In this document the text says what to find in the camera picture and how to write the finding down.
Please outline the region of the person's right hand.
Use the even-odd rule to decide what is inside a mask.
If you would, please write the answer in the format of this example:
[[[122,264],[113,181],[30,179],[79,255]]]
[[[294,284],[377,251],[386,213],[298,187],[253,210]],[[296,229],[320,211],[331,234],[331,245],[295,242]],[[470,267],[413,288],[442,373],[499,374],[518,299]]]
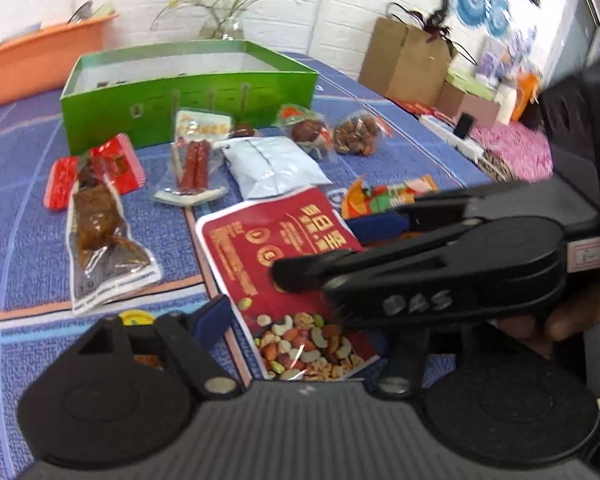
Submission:
[[[498,328],[544,358],[552,354],[553,344],[581,333],[600,322],[600,282],[577,292],[547,320],[539,324],[532,315],[502,318]]]

